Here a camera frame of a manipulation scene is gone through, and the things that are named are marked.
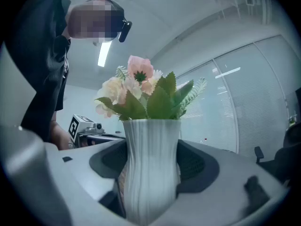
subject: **white flower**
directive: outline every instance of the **white flower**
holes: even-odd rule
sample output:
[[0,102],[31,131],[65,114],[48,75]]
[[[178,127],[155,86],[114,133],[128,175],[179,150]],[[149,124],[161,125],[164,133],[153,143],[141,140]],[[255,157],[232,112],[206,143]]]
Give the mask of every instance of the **white flower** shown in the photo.
[[99,104],[96,106],[95,110],[98,114],[103,115],[104,118],[110,118],[113,114],[116,114],[115,112],[113,112],[113,110],[106,107],[103,103],[101,103],[100,101],[98,102]]
[[119,94],[121,90],[121,79],[112,77],[108,81],[103,83],[102,88],[97,92],[99,97],[108,97],[112,104],[118,103]]
[[141,86],[139,82],[134,78],[126,77],[124,81],[121,83],[121,90],[119,93],[119,104],[124,104],[126,102],[127,91],[130,91],[133,96],[135,96],[138,100],[142,95]]
[[158,80],[161,78],[163,73],[160,70],[154,70],[154,74],[148,81],[142,83],[142,91],[148,95],[154,92]]

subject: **pink flower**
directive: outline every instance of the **pink flower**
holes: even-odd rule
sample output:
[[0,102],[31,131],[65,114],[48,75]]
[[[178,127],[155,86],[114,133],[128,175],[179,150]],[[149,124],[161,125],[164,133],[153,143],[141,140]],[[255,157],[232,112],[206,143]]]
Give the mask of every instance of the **pink flower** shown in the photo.
[[105,118],[110,118],[113,114],[115,114],[111,109],[106,107],[104,104],[98,104],[95,110],[98,114],[104,115]]
[[126,77],[126,79],[122,82],[121,90],[119,94],[119,104],[124,104],[126,102],[127,91],[130,91],[133,96],[135,96],[138,100],[141,97],[142,91],[139,86],[139,83],[135,81],[133,78]]
[[148,81],[146,81],[146,82],[142,83],[141,90],[144,93],[146,93],[148,95],[151,95],[153,93],[154,87],[153,87],[153,85],[151,83],[149,83]]
[[149,59],[130,56],[127,63],[128,74],[138,82],[143,82],[153,76],[154,68]]
[[141,90],[144,93],[151,95],[154,92],[156,84],[161,78],[162,74],[163,73],[160,70],[154,70],[153,76],[149,78],[148,81],[142,83]]

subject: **person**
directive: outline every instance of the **person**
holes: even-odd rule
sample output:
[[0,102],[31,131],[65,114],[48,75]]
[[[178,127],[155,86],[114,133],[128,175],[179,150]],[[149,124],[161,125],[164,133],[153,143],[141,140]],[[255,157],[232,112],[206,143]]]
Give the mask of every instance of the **person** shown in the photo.
[[27,0],[15,17],[5,43],[16,66],[36,90],[21,126],[69,149],[70,137],[56,122],[63,109],[71,39],[114,39],[124,10],[111,0]]

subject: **black chair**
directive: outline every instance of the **black chair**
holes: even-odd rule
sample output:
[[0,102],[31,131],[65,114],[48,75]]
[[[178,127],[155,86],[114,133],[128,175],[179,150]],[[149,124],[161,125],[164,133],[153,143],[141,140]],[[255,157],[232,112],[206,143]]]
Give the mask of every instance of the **black chair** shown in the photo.
[[264,158],[259,146],[254,148],[256,163],[284,183],[300,169],[301,161],[301,123],[291,126],[285,133],[283,147],[276,152],[274,160],[260,162]]

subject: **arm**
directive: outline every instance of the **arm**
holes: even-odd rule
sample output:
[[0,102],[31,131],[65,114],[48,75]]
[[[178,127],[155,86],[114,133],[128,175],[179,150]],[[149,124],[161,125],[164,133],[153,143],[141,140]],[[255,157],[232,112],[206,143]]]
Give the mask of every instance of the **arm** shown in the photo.
[[50,122],[50,141],[55,144],[59,150],[69,149],[68,142],[70,141],[70,136],[56,122],[56,111]]

